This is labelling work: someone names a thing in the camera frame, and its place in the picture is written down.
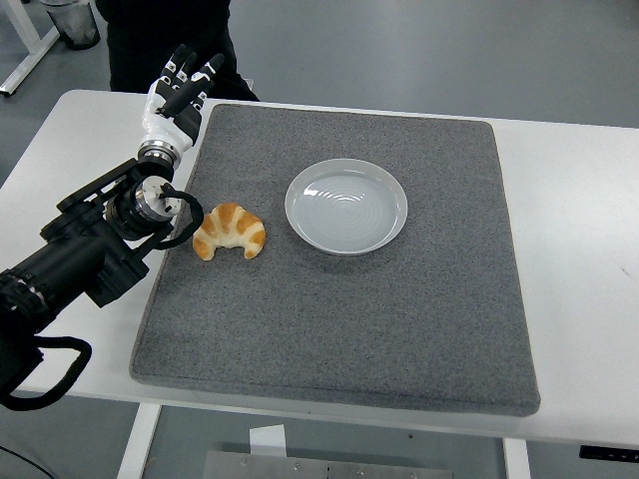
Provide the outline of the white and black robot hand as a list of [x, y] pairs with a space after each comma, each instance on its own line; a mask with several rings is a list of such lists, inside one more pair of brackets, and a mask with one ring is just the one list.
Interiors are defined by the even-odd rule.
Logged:
[[193, 71], [196, 60], [194, 52], [180, 45], [152, 83], [142, 117], [146, 133], [143, 144], [162, 142], [179, 153], [195, 144], [202, 108], [226, 58], [216, 54], [200, 70]]

